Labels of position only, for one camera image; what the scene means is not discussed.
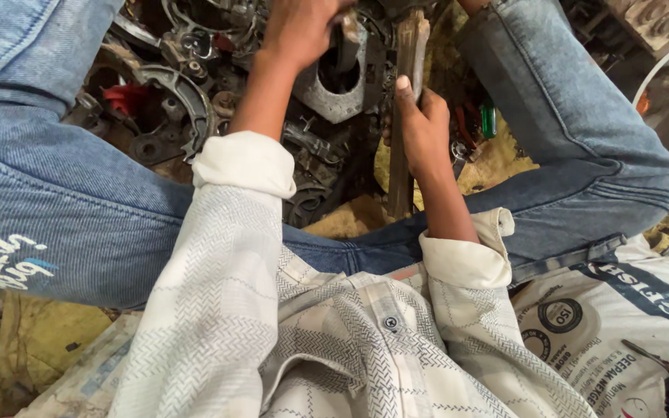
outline white patterned shirt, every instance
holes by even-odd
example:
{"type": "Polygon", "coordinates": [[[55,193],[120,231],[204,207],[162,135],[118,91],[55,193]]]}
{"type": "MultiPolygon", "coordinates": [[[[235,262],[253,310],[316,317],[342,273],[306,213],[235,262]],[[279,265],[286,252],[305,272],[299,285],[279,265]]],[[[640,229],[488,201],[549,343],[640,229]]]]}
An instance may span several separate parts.
{"type": "Polygon", "coordinates": [[[277,142],[209,138],[193,170],[111,416],[595,416],[523,345],[506,210],[473,215],[483,245],[423,233],[388,277],[321,273],[282,245],[277,142]]]}

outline shirt cuff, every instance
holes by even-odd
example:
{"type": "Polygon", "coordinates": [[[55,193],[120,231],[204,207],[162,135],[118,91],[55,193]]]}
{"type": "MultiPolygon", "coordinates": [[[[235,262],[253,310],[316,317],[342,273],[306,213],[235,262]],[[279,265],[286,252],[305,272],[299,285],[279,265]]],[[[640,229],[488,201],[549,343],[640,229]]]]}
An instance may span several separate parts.
{"type": "Polygon", "coordinates": [[[287,199],[296,193],[293,156],[280,142],[252,131],[212,136],[192,163],[192,184],[236,186],[287,199]]]}
{"type": "Polygon", "coordinates": [[[512,269],[502,236],[515,232],[515,222],[507,209],[473,214],[479,242],[429,238],[420,234],[427,273],[437,280],[469,289],[505,287],[512,280],[512,269]]]}

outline herringbone pattern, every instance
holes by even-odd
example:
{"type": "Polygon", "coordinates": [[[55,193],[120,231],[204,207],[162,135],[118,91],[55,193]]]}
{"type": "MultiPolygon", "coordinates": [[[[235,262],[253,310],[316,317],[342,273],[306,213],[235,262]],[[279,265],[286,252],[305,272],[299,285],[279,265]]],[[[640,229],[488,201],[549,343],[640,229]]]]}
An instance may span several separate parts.
{"type": "Polygon", "coordinates": [[[426,300],[386,277],[318,273],[281,249],[279,199],[235,187],[202,189],[183,229],[112,416],[593,416],[519,342],[505,290],[416,269],[426,300]],[[507,402],[498,375],[520,388],[507,402]]]}

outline blue jeans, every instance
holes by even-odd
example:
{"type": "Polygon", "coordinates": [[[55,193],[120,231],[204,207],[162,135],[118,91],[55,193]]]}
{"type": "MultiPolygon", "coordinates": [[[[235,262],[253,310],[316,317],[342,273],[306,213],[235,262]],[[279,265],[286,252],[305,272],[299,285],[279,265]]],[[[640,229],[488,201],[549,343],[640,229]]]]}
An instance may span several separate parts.
{"type": "MultiPolygon", "coordinates": [[[[0,0],[0,286],[106,307],[145,303],[192,188],[60,124],[123,0],[0,0]]],[[[669,211],[669,154],[571,34],[554,0],[495,0],[461,53],[538,170],[467,196],[504,206],[516,281],[597,256],[669,211]]],[[[422,259],[424,214],[338,242],[284,225],[320,271],[422,259]]]]}

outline hand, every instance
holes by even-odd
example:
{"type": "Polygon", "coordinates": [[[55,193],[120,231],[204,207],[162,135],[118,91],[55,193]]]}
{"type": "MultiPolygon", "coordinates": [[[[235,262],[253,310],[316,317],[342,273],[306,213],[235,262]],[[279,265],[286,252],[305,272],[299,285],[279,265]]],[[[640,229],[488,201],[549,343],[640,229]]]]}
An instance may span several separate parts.
{"type": "Polygon", "coordinates": [[[451,173],[448,151],[448,122],[451,114],[445,100],[430,89],[422,90],[422,110],[415,104],[412,85],[407,76],[396,80],[396,103],[401,112],[404,152],[412,175],[420,178],[436,171],[451,173]]]}
{"type": "Polygon", "coordinates": [[[355,0],[274,0],[263,51],[299,74],[329,49],[337,14],[355,0]]]}

